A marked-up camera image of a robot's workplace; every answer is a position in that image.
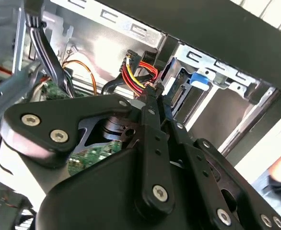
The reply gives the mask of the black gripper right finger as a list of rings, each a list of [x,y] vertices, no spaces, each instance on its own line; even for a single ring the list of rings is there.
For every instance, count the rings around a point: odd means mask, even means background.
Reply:
[[[173,119],[170,101],[158,94],[161,127],[169,135],[170,160],[182,161],[183,201],[200,230],[281,230],[281,216],[206,139],[192,141]]]

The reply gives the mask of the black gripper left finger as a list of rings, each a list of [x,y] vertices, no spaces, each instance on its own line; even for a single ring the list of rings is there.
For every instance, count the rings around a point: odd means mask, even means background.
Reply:
[[[121,140],[127,147],[113,155],[137,154],[135,206],[144,216],[170,214],[175,199],[157,96],[148,87],[133,102],[113,94],[13,105],[0,126],[0,182],[40,210],[49,191],[72,177],[72,154]]]

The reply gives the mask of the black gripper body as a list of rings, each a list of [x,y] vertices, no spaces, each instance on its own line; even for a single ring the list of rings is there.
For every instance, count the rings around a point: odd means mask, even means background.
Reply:
[[[38,230],[208,230],[208,221],[187,173],[169,164],[175,208],[161,219],[136,209],[137,154],[124,150],[53,187],[36,216]]]

